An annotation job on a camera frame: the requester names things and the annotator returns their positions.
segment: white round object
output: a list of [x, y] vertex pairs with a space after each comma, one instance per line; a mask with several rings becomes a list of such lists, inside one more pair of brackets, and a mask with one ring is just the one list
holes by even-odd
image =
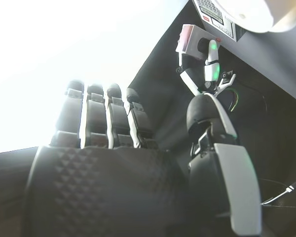
[[282, 32], [296, 26], [296, 0], [212, 0], [231, 21], [249, 31]]

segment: green wire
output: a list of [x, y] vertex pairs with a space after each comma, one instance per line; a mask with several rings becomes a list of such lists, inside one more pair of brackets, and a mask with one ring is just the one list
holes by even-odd
[[231, 112], [233, 112], [233, 110], [236, 108], [236, 106], [238, 104], [239, 94], [238, 94], [238, 91], [236, 91], [234, 88], [231, 88], [231, 87], [226, 88], [226, 90], [230, 90], [230, 91], [232, 91], [236, 95], [236, 103], [234, 104], [234, 106], [230, 110]]

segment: green light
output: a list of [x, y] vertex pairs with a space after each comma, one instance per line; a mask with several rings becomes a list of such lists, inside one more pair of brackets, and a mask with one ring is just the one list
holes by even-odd
[[214, 79], [217, 80], [218, 79], [218, 76], [219, 76], [219, 72], [215, 72], [214, 73]]

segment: white lamp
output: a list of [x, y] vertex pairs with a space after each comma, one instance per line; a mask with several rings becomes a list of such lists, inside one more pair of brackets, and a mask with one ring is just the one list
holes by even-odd
[[296, 26], [296, 0], [212, 0], [230, 20], [257, 33], [284, 32]]

